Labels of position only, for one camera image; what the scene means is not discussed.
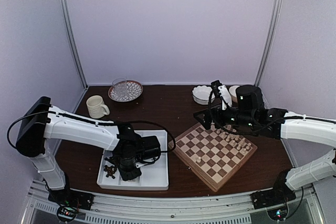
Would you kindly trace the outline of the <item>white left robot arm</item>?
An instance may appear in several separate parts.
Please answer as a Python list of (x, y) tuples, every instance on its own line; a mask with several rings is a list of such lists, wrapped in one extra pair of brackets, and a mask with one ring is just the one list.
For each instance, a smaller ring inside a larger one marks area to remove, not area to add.
[(76, 197), (68, 188), (65, 172), (49, 152), (48, 140), (64, 140), (95, 146), (111, 151), (111, 163), (123, 181), (141, 176), (141, 167), (154, 164), (161, 156), (156, 135), (141, 136), (129, 122), (103, 121), (75, 115), (51, 105), (49, 97), (40, 97), (26, 114), (7, 129), (20, 124), (17, 140), (11, 146), (30, 158), (48, 187), (64, 205), (71, 205)]

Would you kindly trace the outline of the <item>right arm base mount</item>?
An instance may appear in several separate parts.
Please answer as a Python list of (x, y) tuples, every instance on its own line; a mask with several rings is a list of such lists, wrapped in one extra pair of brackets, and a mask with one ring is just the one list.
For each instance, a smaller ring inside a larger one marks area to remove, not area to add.
[(250, 196), (254, 209), (268, 208), (281, 204), (285, 205), (286, 202), (296, 199), (296, 194), (293, 192), (284, 193), (273, 189), (257, 191)]

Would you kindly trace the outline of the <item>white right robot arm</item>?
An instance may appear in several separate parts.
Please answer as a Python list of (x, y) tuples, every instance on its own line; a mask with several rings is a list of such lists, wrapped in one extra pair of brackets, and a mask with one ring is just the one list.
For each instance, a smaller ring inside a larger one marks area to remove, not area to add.
[[(236, 89), (237, 106), (233, 105), (229, 89), (219, 81), (198, 86), (193, 94), (200, 94), (207, 109), (194, 113), (206, 129), (214, 124), (230, 134), (264, 136), (275, 140), (298, 141), (305, 147), (324, 146), (320, 156), (307, 158), (297, 168), (280, 172), (269, 192), (272, 203), (279, 204), (307, 184), (335, 176), (335, 120), (298, 114), (281, 108), (265, 108), (260, 87), (246, 84)], [(237, 132), (226, 129), (236, 126)]]

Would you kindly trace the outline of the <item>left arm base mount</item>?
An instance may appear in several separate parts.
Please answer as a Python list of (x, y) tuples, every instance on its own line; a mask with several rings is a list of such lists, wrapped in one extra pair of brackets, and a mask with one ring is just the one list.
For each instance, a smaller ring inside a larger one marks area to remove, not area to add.
[(90, 210), (94, 200), (94, 195), (75, 190), (52, 190), (49, 193), (48, 200), (63, 206)]

